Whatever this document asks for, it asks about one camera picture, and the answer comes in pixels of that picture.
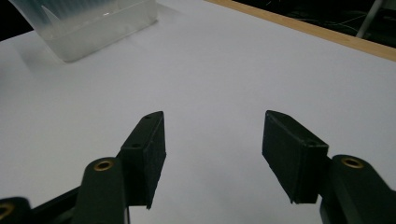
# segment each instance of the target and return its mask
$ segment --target screw hole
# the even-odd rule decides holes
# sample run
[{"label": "screw hole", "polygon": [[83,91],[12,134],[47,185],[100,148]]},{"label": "screw hole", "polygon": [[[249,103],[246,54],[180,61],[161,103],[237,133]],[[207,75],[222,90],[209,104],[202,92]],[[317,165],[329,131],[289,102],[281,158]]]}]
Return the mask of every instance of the screw hole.
[{"label": "screw hole", "polygon": [[343,158],[343,159],[341,159],[341,162],[345,166],[349,166],[349,167],[355,168],[355,169],[361,169],[364,166],[363,163],[361,163],[361,161],[358,161],[358,160],[353,159],[353,158]]},{"label": "screw hole", "polygon": [[98,163],[95,164],[93,169],[95,171],[105,171],[110,169],[113,166],[114,162],[113,161],[99,161]]},{"label": "screw hole", "polygon": [[138,143],[135,143],[135,144],[132,144],[132,148],[140,148],[142,145],[140,145],[140,144],[138,144]]},{"label": "screw hole", "polygon": [[0,220],[9,216],[14,208],[15,206],[12,203],[0,203]]}]

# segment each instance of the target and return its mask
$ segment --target table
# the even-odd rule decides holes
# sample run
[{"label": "table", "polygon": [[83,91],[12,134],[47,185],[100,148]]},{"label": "table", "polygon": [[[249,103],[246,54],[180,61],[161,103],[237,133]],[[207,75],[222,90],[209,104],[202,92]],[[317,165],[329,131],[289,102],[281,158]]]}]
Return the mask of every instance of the table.
[{"label": "table", "polygon": [[132,223],[321,223],[262,157],[264,113],[293,116],[329,156],[370,162],[396,189],[396,63],[198,0],[74,63],[34,32],[0,42],[0,198],[36,207],[115,156],[162,110],[168,157]]}]

